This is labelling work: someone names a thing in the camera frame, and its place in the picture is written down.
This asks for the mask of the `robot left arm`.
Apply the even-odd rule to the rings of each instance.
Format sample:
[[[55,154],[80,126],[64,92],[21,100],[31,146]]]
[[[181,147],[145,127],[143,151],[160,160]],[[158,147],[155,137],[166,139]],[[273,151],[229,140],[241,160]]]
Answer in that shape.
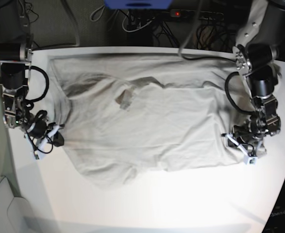
[[[285,37],[285,0],[254,0],[246,23],[239,29],[232,52],[236,72],[228,75],[224,90],[231,105],[248,119],[241,126],[233,126],[224,133],[230,147],[238,148],[248,163],[257,159],[257,152],[267,135],[281,131],[277,115],[278,101],[273,92],[280,72],[274,61],[279,56],[279,46]],[[229,93],[229,82],[239,75],[250,96],[253,111],[237,106]]]

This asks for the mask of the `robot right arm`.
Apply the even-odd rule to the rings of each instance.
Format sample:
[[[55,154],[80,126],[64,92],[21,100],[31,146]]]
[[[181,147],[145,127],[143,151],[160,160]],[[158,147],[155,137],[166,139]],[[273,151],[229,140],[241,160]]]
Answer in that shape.
[[[49,122],[47,111],[33,115],[30,111],[36,102],[45,98],[50,81],[47,73],[32,65],[34,36],[23,0],[0,0],[0,94],[3,104],[3,123],[11,129],[19,127],[29,142],[35,159],[47,154],[46,144],[64,145],[59,133],[63,124]],[[41,73],[45,80],[42,95],[28,100],[31,71]]]

